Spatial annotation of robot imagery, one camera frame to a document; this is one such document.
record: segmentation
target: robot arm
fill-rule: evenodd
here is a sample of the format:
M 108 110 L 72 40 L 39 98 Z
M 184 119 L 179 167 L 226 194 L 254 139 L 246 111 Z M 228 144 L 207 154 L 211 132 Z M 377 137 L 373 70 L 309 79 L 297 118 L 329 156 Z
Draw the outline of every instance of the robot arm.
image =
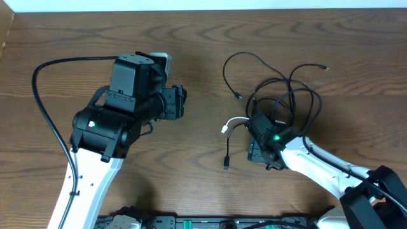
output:
M 307 138 L 307 144 L 312 146 L 315 153 L 318 153 L 330 162 L 346 170 L 352 169 L 359 176 L 364 178 L 369 177 L 369 169 L 345 162 L 337 156 L 321 149 L 309 138 Z M 309 177 L 328 192 L 332 193 L 337 199 L 341 198 L 348 188 L 354 188 L 362 183 L 359 179 L 350 177 L 347 173 L 334 168 L 332 165 L 323 162 L 315 155 L 309 153 L 304 147 L 302 137 L 296 137 L 286 144 L 286 148 L 281 152 L 281 157 L 289 169 Z
M 86 149 L 79 149 L 76 153 L 71 150 L 71 156 L 79 177 L 79 195 L 73 199 L 64 228 L 93 228 L 106 192 L 120 170 L 123 159 L 112 158 L 109 162 L 103 162 L 100 154 Z M 49 229 L 58 228 L 71 188 L 72 170 L 68 165 L 58 202 L 48 224 Z
M 116 59 L 110 87 L 97 90 L 74 117 L 70 154 L 79 178 L 77 192 L 71 193 L 75 174 L 68 165 L 49 229 L 58 228 L 63 218 L 62 228 L 93 228 L 129 147 L 153 131 L 150 120 L 176 120 L 184 115 L 185 89 L 181 85 L 165 88 L 171 64 L 166 53 L 136 52 Z M 104 105 L 95 105 L 103 93 Z M 141 126 L 147 124 L 151 130 L 141 134 Z M 139 229 L 139 223 L 132 225 Z
M 343 210 L 333 209 L 317 222 L 320 229 L 367 229 L 404 228 L 407 212 L 397 204 L 386 202 L 371 205 L 383 195 L 360 179 L 344 171 L 367 179 L 407 203 L 407 189 L 397 174 L 381 166 L 377 170 L 348 163 L 315 145 L 309 138 L 305 142 L 312 148 L 310 153 L 304 145 L 304 136 L 285 123 L 274 124 L 264 113 L 253 116 L 245 123 L 253 136 L 249 147 L 249 160 L 255 156 L 267 164 L 267 169 L 291 169 L 299 172 L 332 193 L 341 202 Z

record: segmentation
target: black cable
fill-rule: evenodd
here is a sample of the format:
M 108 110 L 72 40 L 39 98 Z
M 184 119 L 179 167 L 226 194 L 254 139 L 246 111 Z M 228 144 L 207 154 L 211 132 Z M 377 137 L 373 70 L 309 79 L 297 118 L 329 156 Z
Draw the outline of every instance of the black cable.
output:
M 289 107 L 290 107 L 290 110 L 291 110 L 291 117 L 292 117 L 292 120 L 295 120 L 296 101 L 295 101 L 294 93 L 295 93 L 295 92 L 298 92 L 298 91 L 307 91 L 307 92 L 310 92 L 310 95 L 311 95 L 311 105 L 310 105 L 310 109 L 309 109 L 309 111 L 308 111 L 307 118 L 306 118 L 306 120 L 305 120 L 304 126 L 303 126 L 303 128 L 301 128 L 301 131 L 303 132 L 303 144 L 304 144 L 305 148 L 306 148 L 311 154 L 313 154 L 314 156 L 316 156 L 317 158 L 319 158 L 319 159 L 322 160 L 323 162 L 325 162 L 325 163 L 327 163 L 327 164 L 333 166 L 334 168 L 337 168 L 338 170 L 340 170 L 340 171 L 342 171 L 342 172 L 348 174 L 349 176 L 352 176 L 352 177 L 354 177 L 354 178 L 356 178 L 356 179 L 361 180 L 362 182 L 364 182 L 365 184 L 367 184 L 367 185 L 370 186 L 371 188 L 375 189 L 377 192 L 381 193 L 381 194 L 382 194 L 383 196 L 385 196 L 386 198 L 390 199 L 393 203 L 395 203 L 396 205 L 398 205 L 398 206 L 402 209 L 402 211 L 404 211 L 405 213 L 407 213 L 406 204 L 402 203 L 397 197 L 393 196 L 393 194 L 387 193 L 385 190 L 381 189 L 381 187 L 375 185 L 373 182 L 368 181 L 367 179 L 365 179 L 365 178 L 363 178 L 363 177 L 361 177 L 361 176 L 355 174 L 355 173 L 352 171 L 352 169 L 349 169 L 349 170 L 344 169 L 344 168 L 340 167 L 339 165 L 334 164 L 334 163 L 330 162 L 329 160 L 326 160 L 324 157 L 322 157 L 322 156 L 320 156 L 318 153 L 314 152 L 313 149 L 312 149 L 312 147 L 310 147 L 310 146 L 307 144 L 307 134 L 308 134 L 308 131 L 310 130 L 311 125 L 313 124 L 313 122 L 314 122 L 315 119 L 318 117 L 318 115 L 319 115 L 319 113 L 320 113 L 320 111 L 321 111 L 321 108 L 322 108 L 322 99 L 321 99 L 320 95 L 319 95 L 317 92 L 315 92 L 315 91 L 309 89 L 309 88 L 306 86 L 306 84 L 304 84 L 303 82 L 300 82 L 300 81 L 292 80 L 291 78 L 293 77 L 294 72 L 295 72 L 297 69 L 301 68 L 301 67 L 305 67 L 305 66 L 317 66 L 317 67 L 320 67 L 321 69 L 325 69 L 325 70 L 327 70 L 328 67 L 326 67 L 326 66 L 324 66 L 324 65 L 321 65 L 321 64 L 302 64 L 302 65 L 300 65 L 300 66 L 295 67 L 295 68 L 291 71 L 291 74 L 290 74 L 289 78 L 287 79 L 282 73 L 280 73 L 278 70 L 276 70 L 276 69 L 274 69 L 273 67 L 271 67 L 271 66 L 269 66 L 268 64 L 266 64 L 266 63 L 265 63 L 263 60 L 261 60 L 261 58 L 259 58 L 257 55 L 255 55 L 255 54 L 253 54 L 253 53 L 249 53 L 249 52 L 238 52 L 238 53 L 235 53 L 235 54 L 233 54 L 232 56 L 230 56 L 230 57 L 226 60 L 226 62 L 224 63 L 224 66 L 223 66 L 223 79 L 224 79 L 225 83 L 228 85 L 229 89 L 234 93 L 235 97 L 238 98 L 238 99 L 243 99 L 243 97 L 242 97 L 239 93 L 235 92 L 235 91 L 232 89 L 232 87 L 229 85 L 229 83 L 227 82 L 227 80 L 226 80 L 226 78 L 225 78 L 224 70 L 225 70 L 225 67 L 226 67 L 226 63 L 227 63 L 232 57 L 234 57 L 234 56 L 236 56 L 236 55 L 239 55 L 239 54 L 248 54 L 248 55 L 252 55 L 253 57 L 256 57 L 262 64 L 264 64 L 265 66 L 267 66 L 268 68 L 270 68 L 271 70 L 275 71 L 276 73 L 278 73 L 279 75 L 282 76 L 282 79 L 280 79 L 280 78 L 270 78 L 270 79 L 267 79 L 267 80 L 265 80 L 264 82 L 260 83 L 260 84 L 256 87 L 256 89 L 253 91 L 253 93 L 250 95 L 249 99 L 247 100 L 247 104 L 246 104 L 246 107 L 245 107 L 246 117 L 250 118 L 250 116 L 249 116 L 249 106 L 250 106 L 250 103 L 251 103 L 251 101 L 252 101 L 254 95 L 257 93 L 258 90 L 260 90 L 260 88 L 262 88 L 262 87 L 264 87 L 264 86 L 266 86 L 266 85 L 268 85 L 268 84 L 282 81 L 283 83 L 286 84 L 287 89 L 288 89 L 288 93 L 284 94 L 282 97 L 280 97 L 278 100 L 276 100 L 276 103 L 273 105 L 272 111 L 271 111 L 271 113 L 270 113 L 270 119 L 271 119 L 271 120 L 272 120 L 272 113 L 273 113 L 275 107 L 277 106 L 277 104 L 282 104 L 282 103 L 281 103 L 281 100 L 282 100 L 283 98 L 287 97 L 287 96 L 289 96 Z M 292 82 L 292 81 L 295 82 L 295 83 L 298 83 L 298 84 L 300 84 L 300 85 L 302 85 L 302 86 L 304 86 L 305 88 L 299 88 L 299 89 L 293 90 L 293 89 L 291 88 L 291 82 Z M 316 114 L 314 115 L 314 117 L 313 117 L 313 118 L 311 119 L 311 121 L 308 123 L 308 119 L 309 119 L 309 117 L 310 117 L 310 115 L 311 115 L 312 108 L 313 108 L 313 106 L 314 106 L 314 96 L 313 96 L 313 95 L 316 95 L 316 96 L 317 96 L 317 98 L 318 98 L 318 100 L 319 100 L 319 107 L 318 107 L 318 110 L 317 110 Z M 254 107 L 253 107 L 252 116 L 253 116 L 253 113 L 254 113 L 255 110 L 256 110 L 256 105 L 254 105 Z M 224 163 L 226 163 L 226 158 L 227 158 L 227 164 L 229 164 L 228 152 L 227 152 L 227 155 L 226 155 L 226 157 L 225 157 L 225 162 L 224 162 Z M 247 228 L 244 228 L 244 229 L 254 229 L 254 228 L 259 228 L 259 227 L 267 226 L 267 225 L 272 225 L 272 224 L 267 224 L 267 222 L 264 222 L 263 224 L 262 224 L 262 223 L 257 224 L 258 227 L 254 227 L 254 226 L 256 226 L 256 225 L 253 225 L 253 226 L 250 226 L 250 227 L 247 227 Z
M 301 86 L 303 86 L 303 87 L 305 87 L 305 88 L 308 88 L 308 86 L 307 86 L 306 84 L 304 84 L 303 82 L 298 81 L 298 80 L 284 80 L 284 79 L 280 79 L 280 78 L 269 78 L 269 79 L 267 79 L 267 80 L 264 80 L 263 82 L 261 82 L 261 83 L 256 87 L 256 89 L 253 91 L 253 93 L 250 95 L 250 97 L 249 97 L 248 100 L 247 100 L 246 108 L 245 108 L 246 117 L 250 118 L 250 116 L 249 116 L 249 106 L 250 106 L 250 102 L 252 101 L 252 98 L 254 98 L 254 96 L 256 95 L 256 93 L 257 93 L 261 88 L 263 88 L 263 87 L 265 87 L 265 86 L 267 86 L 267 85 L 269 85 L 269 84 L 276 83 L 276 82 L 283 82 L 284 84 L 286 84 L 286 86 L 288 85 L 289 82 L 294 82 L 294 83 L 297 83 L 297 84 L 299 84 L 299 85 L 301 85 Z M 301 128 L 301 131 L 303 131 L 303 129 L 306 127 L 306 125 L 307 125 L 307 123 L 308 123 L 308 120 L 309 120 L 309 117 L 310 117 L 311 112 L 312 112 L 312 107 L 314 106 L 314 96 L 313 96 L 312 93 L 310 93 L 310 95 L 311 95 L 311 106 L 310 106 L 310 109 L 309 109 L 309 111 L 308 111 L 307 117 L 306 117 L 306 119 L 305 119 L 304 126 Z M 295 121 L 295 114 L 293 113 L 293 111 L 291 111 L 291 114 L 292 114 L 293 120 Z M 293 121 L 292 123 L 290 123 L 290 125 L 289 125 L 290 127 L 292 127 L 292 126 L 294 125 L 294 121 Z
M 93 106 L 102 97 L 102 95 L 109 90 L 110 86 L 103 86 L 96 90 L 92 98 L 88 102 L 88 106 Z
M 258 101 L 256 101 L 256 104 L 253 103 L 252 117 L 254 116 L 255 113 L 257 113 L 257 105 L 258 105 L 261 101 L 265 101 L 265 100 L 271 100 L 271 101 L 274 101 L 274 102 L 277 101 L 277 99 L 273 99 L 273 98 L 270 98 L 270 97 L 263 97 L 263 98 L 260 98 Z M 292 112 L 290 111 L 290 109 L 289 109 L 284 103 L 282 103 L 282 102 L 280 102 L 279 104 L 290 114 L 291 123 L 294 123 L 294 116 L 293 116 Z
M 302 64 L 302 65 L 298 65 L 297 67 L 295 67 L 295 68 L 291 71 L 291 74 L 290 74 L 290 77 L 288 77 L 288 80 L 291 80 L 291 77 L 293 77 L 293 74 L 294 74 L 294 72 L 295 72 L 297 69 L 299 69 L 299 68 L 301 68 L 301 67 L 305 67 L 305 66 L 317 66 L 317 67 L 320 67 L 321 69 L 328 70 L 328 67 L 326 67 L 326 66 L 324 66 L 324 65 L 322 65 L 322 64 Z M 293 101 L 293 103 L 295 103 L 295 96 L 294 96 L 294 94 L 290 95 L 289 98 L 288 98 L 288 100 L 289 100 L 289 105 L 290 105 L 290 108 L 291 108 L 291 101 Z M 294 109 L 294 111 L 292 111 L 292 112 L 295 113 L 295 104 L 293 104 L 293 109 Z
M 140 134 L 140 136 L 145 136 L 145 135 L 148 135 L 148 134 L 153 133 L 153 130 L 154 130 L 154 124 L 153 124 L 153 122 L 148 121 L 145 125 L 147 125 L 147 124 L 149 125 L 150 130 L 147 131 L 147 132 L 144 132 L 144 133 Z
M 225 158 L 224 158 L 224 160 L 223 160 L 223 169 L 224 169 L 224 170 L 228 170 L 228 168 L 229 168 L 229 161 L 230 161 L 230 157 L 229 157 L 229 138 L 230 138 L 230 136 L 231 136 L 231 133 L 235 130 L 236 127 L 238 127 L 238 126 L 240 126 L 240 125 L 243 125 L 243 124 L 244 124 L 244 122 L 235 125 L 235 126 L 230 130 L 230 132 L 229 132 L 229 134 L 228 134 L 228 139 L 226 140 L 226 156 L 225 156 Z
M 71 167 L 72 170 L 72 192 L 70 192 L 70 197 L 67 203 L 67 206 L 65 208 L 64 214 L 62 215 L 62 219 L 61 222 L 58 226 L 59 229 L 64 227 L 64 223 L 66 220 L 66 217 L 68 215 L 69 209 L 71 208 L 73 199 L 75 197 L 75 195 L 77 195 L 77 188 L 78 188 L 78 175 L 76 173 L 76 166 L 72 160 L 72 157 L 69 153 L 69 149 L 64 141 L 64 139 L 62 138 L 62 136 L 60 135 L 57 127 L 54 125 L 54 123 L 52 122 L 50 116 L 48 115 L 48 113 L 45 110 L 45 107 L 43 105 L 43 103 L 41 102 L 41 99 L 39 98 L 39 94 L 38 94 L 38 90 L 37 90 L 37 77 L 38 77 L 38 72 L 43 69 L 46 66 L 50 66 L 52 64 L 58 64 L 58 63 L 62 63 L 62 62 L 70 62 L 70 61 L 77 61 L 77 60 L 114 60 L 117 59 L 117 56 L 112 56 L 112 57 L 75 57 L 75 58 L 66 58 L 66 59 L 59 59 L 59 60 L 52 60 L 49 62 L 45 62 L 44 64 L 41 64 L 40 66 L 38 66 L 34 73 L 32 74 L 32 93 L 34 94 L 34 98 L 37 102 L 38 108 L 40 110 L 40 112 L 43 114 L 46 122 L 49 124 L 50 128 L 52 129 L 52 132 L 55 134 L 55 136 L 57 137 L 57 140 L 59 142 L 59 144 L 62 146 L 62 149 L 64 150 L 65 156 L 68 159 L 68 163 L 69 166 Z
M 273 220 L 268 220 L 262 223 L 256 223 L 255 225 L 251 225 L 251 226 L 247 226 L 243 229 L 257 229 L 257 228 L 261 228 L 264 226 L 290 226 L 293 228 L 299 228 L 299 229 L 312 229 L 309 226 L 304 226 L 304 225 L 300 225 L 297 223 L 289 223 L 289 222 L 284 222 L 284 221 L 273 221 Z
M 238 99 L 240 99 L 240 100 L 243 100 L 243 97 L 242 97 L 238 92 L 235 92 L 235 91 L 232 89 L 232 87 L 229 85 L 228 81 L 226 80 L 226 77 L 224 76 L 224 70 L 225 70 L 226 64 L 229 62 L 229 60 L 230 60 L 232 57 L 235 57 L 235 56 L 240 55 L 240 54 L 247 54 L 247 55 L 250 55 L 250 56 L 252 56 L 252 57 L 256 57 L 256 58 L 257 58 L 262 64 L 264 64 L 266 67 L 268 67 L 269 69 L 275 71 L 277 74 L 279 74 L 281 77 L 283 77 L 283 79 L 285 79 L 285 80 L 287 79 L 281 72 L 279 72 L 278 70 L 276 70 L 276 69 L 273 68 L 272 66 L 269 66 L 266 62 L 264 62 L 264 61 L 263 61 L 260 57 L 258 57 L 256 54 L 253 54 L 253 53 L 251 53 L 251 52 L 238 52 L 238 53 L 235 53 L 235 54 L 231 55 L 231 56 L 225 61 L 225 63 L 223 64 L 222 75 L 223 75 L 224 82 L 226 83 L 226 85 L 228 85 L 229 89 L 233 92 L 233 94 L 235 95 L 236 98 L 238 98 Z

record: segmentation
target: wood grain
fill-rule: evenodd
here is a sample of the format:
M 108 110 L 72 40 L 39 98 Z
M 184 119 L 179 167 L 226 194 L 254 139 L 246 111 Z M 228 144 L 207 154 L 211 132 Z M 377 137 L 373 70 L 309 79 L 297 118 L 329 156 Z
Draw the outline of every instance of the wood grain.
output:
M 171 54 L 169 85 L 188 90 L 185 116 L 157 123 L 154 134 L 131 147 L 101 214 L 124 205 L 179 215 L 316 214 L 339 205 L 300 174 L 247 162 L 250 136 L 243 130 L 231 138 L 231 167 L 223 171 L 226 136 L 219 131 L 228 118 L 244 114 L 245 104 L 221 71 L 228 56 L 243 50 L 284 74 L 306 62 L 329 66 L 294 76 L 322 95 L 310 137 L 353 163 L 393 168 L 407 183 L 407 10 L 18 14 L 0 63 L 0 228 L 46 227 L 66 170 L 32 98 L 35 67 L 136 50 Z M 41 72 L 41 98 L 66 141 L 74 114 L 109 84 L 112 64 L 66 63 Z M 249 56 L 232 59 L 226 72 L 245 97 L 275 76 Z M 276 85 L 261 95 L 281 93 Z M 305 94 L 298 101 L 301 116 L 309 101 Z
M 7 36 L 13 22 L 14 12 L 7 4 L 0 0 L 0 61 L 3 57 L 3 48 L 6 46 Z

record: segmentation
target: green led light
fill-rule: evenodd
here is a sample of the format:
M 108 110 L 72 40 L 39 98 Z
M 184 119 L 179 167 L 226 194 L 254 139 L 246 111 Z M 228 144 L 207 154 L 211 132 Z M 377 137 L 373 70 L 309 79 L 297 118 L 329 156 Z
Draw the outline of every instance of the green led light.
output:
M 94 121 L 90 121 L 88 127 L 95 127 L 96 123 Z

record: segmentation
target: white cable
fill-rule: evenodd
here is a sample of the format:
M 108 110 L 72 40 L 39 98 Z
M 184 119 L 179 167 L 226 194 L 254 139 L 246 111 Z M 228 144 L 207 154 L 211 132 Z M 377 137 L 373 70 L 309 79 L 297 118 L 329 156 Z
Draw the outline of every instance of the white cable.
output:
M 229 119 L 229 121 L 226 122 L 226 124 L 222 127 L 221 133 L 224 134 L 224 133 L 228 130 L 229 122 L 231 122 L 231 121 L 233 121 L 233 120 L 236 120 L 236 119 L 249 120 L 249 118 L 246 118 L 246 117 L 234 117 L 234 118 L 231 118 L 231 119 Z

